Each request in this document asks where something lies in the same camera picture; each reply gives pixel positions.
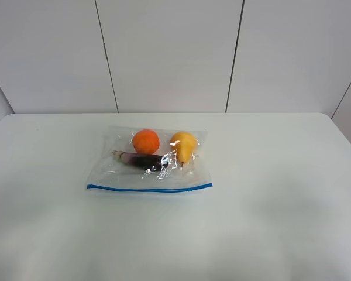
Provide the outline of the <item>orange fruit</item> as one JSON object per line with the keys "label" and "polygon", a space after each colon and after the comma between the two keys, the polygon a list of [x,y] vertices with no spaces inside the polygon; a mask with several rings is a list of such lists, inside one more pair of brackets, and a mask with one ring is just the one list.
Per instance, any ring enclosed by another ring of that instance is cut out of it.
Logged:
{"label": "orange fruit", "polygon": [[151,129],[144,129],[136,133],[132,143],[137,153],[154,154],[160,147],[160,139]]}

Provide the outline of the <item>purple eggplant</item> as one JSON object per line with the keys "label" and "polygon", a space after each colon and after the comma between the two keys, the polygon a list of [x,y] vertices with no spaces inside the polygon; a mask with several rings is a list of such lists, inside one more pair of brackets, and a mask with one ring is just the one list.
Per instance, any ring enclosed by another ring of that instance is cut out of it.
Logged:
{"label": "purple eggplant", "polygon": [[168,160],[159,155],[128,153],[121,150],[114,150],[111,154],[115,160],[141,170],[160,172],[168,167]]}

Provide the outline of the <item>yellow pear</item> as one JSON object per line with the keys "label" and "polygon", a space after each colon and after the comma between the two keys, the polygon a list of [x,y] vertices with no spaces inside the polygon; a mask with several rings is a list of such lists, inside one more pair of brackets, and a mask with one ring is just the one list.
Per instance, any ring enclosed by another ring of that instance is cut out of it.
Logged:
{"label": "yellow pear", "polygon": [[170,140],[170,146],[176,152],[176,159],[181,167],[186,165],[197,146],[196,137],[189,132],[177,132]]}

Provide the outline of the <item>clear zip bag blue seal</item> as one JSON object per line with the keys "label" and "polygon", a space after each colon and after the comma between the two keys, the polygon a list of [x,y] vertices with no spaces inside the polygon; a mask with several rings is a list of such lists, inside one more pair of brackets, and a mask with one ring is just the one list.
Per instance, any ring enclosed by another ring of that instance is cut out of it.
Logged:
{"label": "clear zip bag blue seal", "polygon": [[[133,137],[144,129],[155,131],[160,139],[160,147],[153,155],[168,160],[168,167],[160,172],[150,172],[125,165],[113,158],[111,152],[121,150],[137,153],[133,147]],[[180,130],[110,127],[103,135],[104,146],[101,157],[93,167],[87,188],[116,192],[138,193],[182,193],[212,187],[209,171],[200,159],[199,152],[206,141],[206,131],[184,131],[193,134],[197,146],[190,161],[180,166],[176,152],[170,146],[171,137]]]}

